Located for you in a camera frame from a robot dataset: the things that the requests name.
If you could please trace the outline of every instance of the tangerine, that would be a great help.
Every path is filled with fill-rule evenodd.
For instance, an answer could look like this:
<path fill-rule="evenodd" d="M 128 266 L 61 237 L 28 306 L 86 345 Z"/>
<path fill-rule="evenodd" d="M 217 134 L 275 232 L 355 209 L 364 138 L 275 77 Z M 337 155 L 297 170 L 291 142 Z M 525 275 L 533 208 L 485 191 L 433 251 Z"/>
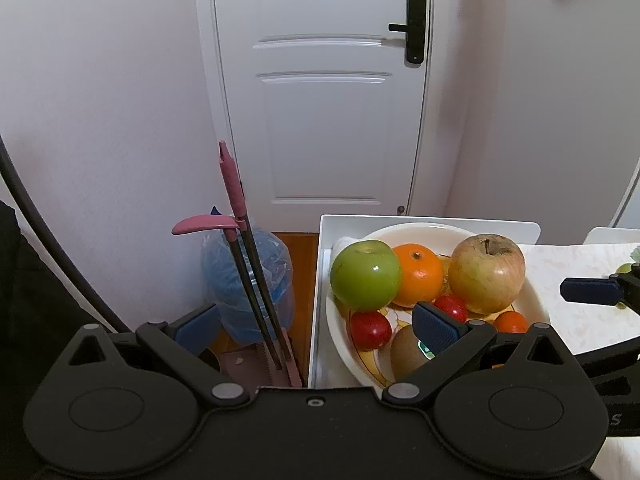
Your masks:
<path fill-rule="evenodd" d="M 444 282 L 442 262 L 438 255 L 420 244 L 403 244 L 394 248 L 400 260 L 400 289 L 393 302 L 410 308 L 418 301 L 435 300 Z"/>
<path fill-rule="evenodd" d="M 529 329 L 529 323 L 525 317 L 514 310 L 503 312 L 494 320 L 495 329 L 498 332 L 511 332 L 524 334 Z"/>

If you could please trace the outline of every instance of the door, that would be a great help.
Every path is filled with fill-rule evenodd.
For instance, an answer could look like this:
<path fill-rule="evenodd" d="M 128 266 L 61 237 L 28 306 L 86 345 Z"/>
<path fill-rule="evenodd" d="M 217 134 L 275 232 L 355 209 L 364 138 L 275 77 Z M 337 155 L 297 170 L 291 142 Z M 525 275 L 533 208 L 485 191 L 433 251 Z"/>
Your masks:
<path fill-rule="evenodd" d="M 215 0 L 231 132 L 252 216 L 407 208 L 426 62 L 404 60 L 406 0 Z"/>

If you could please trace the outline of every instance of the white tray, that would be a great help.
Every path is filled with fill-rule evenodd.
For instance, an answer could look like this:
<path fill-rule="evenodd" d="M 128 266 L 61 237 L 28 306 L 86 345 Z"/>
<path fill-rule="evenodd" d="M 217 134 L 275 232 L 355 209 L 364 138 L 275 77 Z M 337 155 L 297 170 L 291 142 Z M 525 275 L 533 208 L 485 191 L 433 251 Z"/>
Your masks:
<path fill-rule="evenodd" d="M 412 216 L 323 215 L 320 220 L 316 294 L 307 377 L 309 388 L 360 386 L 340 359 L 326 323 L 324 302 L 329 280 L 332 245 L 343 236 L 362 238 L 378 229 L 408 222 L 434 222 L 459 227 L 476 234 L 500 234 L 509 237 L 517 244 L 535 244 L 540 236 L 540 226 L 533 222 Z"/>

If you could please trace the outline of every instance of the red apple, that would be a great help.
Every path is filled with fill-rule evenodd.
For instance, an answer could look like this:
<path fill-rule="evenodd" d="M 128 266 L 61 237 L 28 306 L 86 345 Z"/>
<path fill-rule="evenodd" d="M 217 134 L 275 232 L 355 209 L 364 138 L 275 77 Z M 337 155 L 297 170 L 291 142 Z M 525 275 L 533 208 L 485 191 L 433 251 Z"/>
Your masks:
<path fill-rule="evenodd" d="M 460 323 L 464 323 L 466 321 L 465 302 L 460 300 L 460 298 L 457 298 L 452 294 L 443 294 L 442 296 L 437 297 L 433 304 L 441 311 L 449 314 L 453 319 L 458 320 Z"/>
<path fill-rule="evenodd" d="M 453 251 L 448 277 L 451 291 L 470 311 L 493 314 L 518 296 L 524 284 L 524 256 L 504 236 L 471 236 Z"/>
<path fill-rule="evenodd" d="M 349 332 L 358 350 L 377 350 L 391 339 L 391 325 L 379 312 L 354 312 L 349 320 Z"/>

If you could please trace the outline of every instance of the red cherry tomato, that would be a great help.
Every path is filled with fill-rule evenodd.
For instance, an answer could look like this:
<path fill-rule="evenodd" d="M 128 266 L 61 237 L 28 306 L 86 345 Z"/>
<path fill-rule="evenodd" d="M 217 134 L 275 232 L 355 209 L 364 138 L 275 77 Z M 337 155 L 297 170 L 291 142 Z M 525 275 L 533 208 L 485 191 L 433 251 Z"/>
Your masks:
<path fill-rule="evenodd" d="M 354 312 L 349 320 L 349 332 L 358 350 L 377 350 L 391 339 L 391 325 L 379 312 Z"/>
<path fill-rule="evenodd" d="M 512 332 L 524 334 L 529 329 L 529 323 L 519 312 L 508 310 L 494 320 L 495 329 L 498 332 Z"/>
<path fill-rule="evenodd" d="M 458 320 L 460 323 L 466 321 L 466 306 L 465 302 L 460 298 L 455 297 L 453 294 L 443 294 L 436 298 L 433 305 L 438 307 L 441 311 L 449 314 L 453 319 Z"/>

